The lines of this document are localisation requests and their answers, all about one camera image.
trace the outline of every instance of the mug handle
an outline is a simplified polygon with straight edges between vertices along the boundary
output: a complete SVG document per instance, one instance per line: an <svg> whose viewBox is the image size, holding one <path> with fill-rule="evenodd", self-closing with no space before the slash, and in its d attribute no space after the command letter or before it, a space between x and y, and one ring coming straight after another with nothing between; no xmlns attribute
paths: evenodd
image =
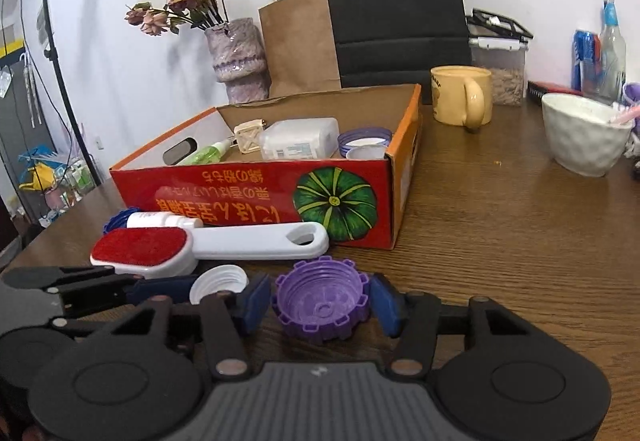
<svg viewBox="0 0 640 441"><path fill-rule="evenodd" d="M466 115L464 126L477 129L484 120L484 93L482 87L472 78L465 78Z"/></svg>

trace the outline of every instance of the blue can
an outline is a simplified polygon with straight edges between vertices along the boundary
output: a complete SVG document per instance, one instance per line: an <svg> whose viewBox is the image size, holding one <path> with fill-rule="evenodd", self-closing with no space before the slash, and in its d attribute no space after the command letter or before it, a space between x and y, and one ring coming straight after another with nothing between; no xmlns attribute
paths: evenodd
<svg viewBox="0 0 640 441"><path fill-rule="evenodd" d="M585 94L597 94L600 79L600 37L591 31L574 34L574 70L571 87Z"/></svg>

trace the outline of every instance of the black tripod pole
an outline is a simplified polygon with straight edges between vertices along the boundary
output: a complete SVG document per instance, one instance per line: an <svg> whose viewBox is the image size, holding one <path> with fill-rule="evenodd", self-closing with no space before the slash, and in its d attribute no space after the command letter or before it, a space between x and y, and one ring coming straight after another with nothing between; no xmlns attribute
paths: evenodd
<svg viewBox="0 0 640 441"><path fill-rule="evenodd" d="M49 14L48 0L42 0L42 11L44 12L44 27L47 31L47 37L49 39L49 52L45 52L45 55L53 63L53 69L56 72L56 79L58 80L58 87L60 88L60 95L62 96L63 103L65 104L66 115L69 117L69 123L71 124L71 128L74 131L74 135L76 137L78 145L80 146L80 150L82 151L82 156L84 157L86 166L89 168L91 177L94 179L95 186L100 186L100 176L98 175L98 171L95 168L94 161L89 155L89 151L87 150L84 140L82 139L82 133L80 132L80 128L78 127L76 115L74 114L74 110L71 107L69 95L66 92L65 81L62 78L62 70L60 69L60 61L58 60L58 51L56 50L56 45L53 42L53 29L51 28L51 17Z"/></svg>

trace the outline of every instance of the red cardboard box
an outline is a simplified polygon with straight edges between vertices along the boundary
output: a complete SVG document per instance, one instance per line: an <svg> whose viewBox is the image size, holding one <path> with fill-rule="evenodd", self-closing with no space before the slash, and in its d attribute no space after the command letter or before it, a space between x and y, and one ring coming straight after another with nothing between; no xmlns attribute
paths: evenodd
<svg viewBox="0 0 640 441"><path fill-rule="evenodd" d="M212 108L159 136L111 168L124 202L144 211L200 217L209 225L319 221L333 242L391 249L398 237L417 151L420 85L305 93ZM233 147L223 162L168 166L176 145L194 150L251 120L333 116L340 132L384 127L394 135L382 160L264 161Z"/></svg>

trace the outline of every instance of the wood grain tabletop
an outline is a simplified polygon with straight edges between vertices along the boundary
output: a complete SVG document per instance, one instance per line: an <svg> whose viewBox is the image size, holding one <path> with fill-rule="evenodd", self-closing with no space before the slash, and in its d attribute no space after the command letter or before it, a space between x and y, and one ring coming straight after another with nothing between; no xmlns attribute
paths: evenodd
<svg viewBox="0 0 640 441"><path fill-rule="evenodd" d="M428 291L456 304L486 295L519 313L608 377L612 402L597 439L640 439L640 184L631 179L630 161L622 159L604 178L572 174L551 160L542 111L532 105L495 107L493 121L477 134L437 123L428 106L424 121L395 249L329 253L353 259L361 271L384 273L401 291ZM122 207L106 183L12 266L88 264L102 225ZM271 275L291 268L240 264ZM247 344L256 364L382 361L393 346L373 319L349 341L308 345L285 337L271 310ZM438 341L436 364L461 349L460 339Z"/></svg>

